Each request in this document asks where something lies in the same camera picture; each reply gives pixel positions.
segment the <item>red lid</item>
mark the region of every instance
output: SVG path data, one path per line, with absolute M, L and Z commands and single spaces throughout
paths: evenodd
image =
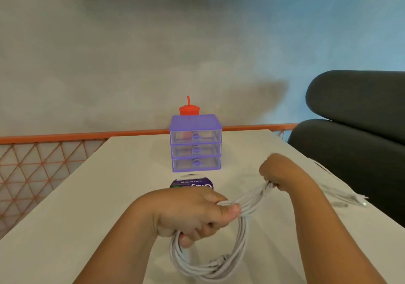
M 181 116 L 198 116 L 200 114 L 200 108 L 195 105 L 190 105 L 190 95 L 187 96 L 188 105 L 181 106 L 179 108 Z

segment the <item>purple lid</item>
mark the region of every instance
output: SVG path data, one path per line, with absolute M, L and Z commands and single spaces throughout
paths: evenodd
M 169 126 L 170 132 L 213 131 L 222 129 L 216 115 L 173 116 Z

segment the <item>hand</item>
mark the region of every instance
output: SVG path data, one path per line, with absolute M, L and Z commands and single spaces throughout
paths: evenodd
M 260 166 L 259 173 L 266 181 L 275 184 L 278 189 L 289 192 L 300 177 L 307 175 L 291 159 L 274 153 Z
M 154 232 L 170 237 L 182 232 L 179 245 L 188 248 L 196 240 L 214 235 L 220 228 L 235 220 L 240 205 L 220 206 L 227 198 L 210 187 L 184 186 L 152 191 L 138 200 L 152 210 Z

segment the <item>gray wall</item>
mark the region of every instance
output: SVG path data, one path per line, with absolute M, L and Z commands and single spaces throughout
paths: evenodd
M 331 69 L 403 70 L 405 0 L 0 0 L 0 136 L 299 122 Z

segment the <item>purple plastic drawer organizer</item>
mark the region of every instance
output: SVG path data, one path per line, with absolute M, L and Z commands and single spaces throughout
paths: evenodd
M 169 131 L 173 172 L 221 168 L 222 124 L 215 115 L 173 116 Z

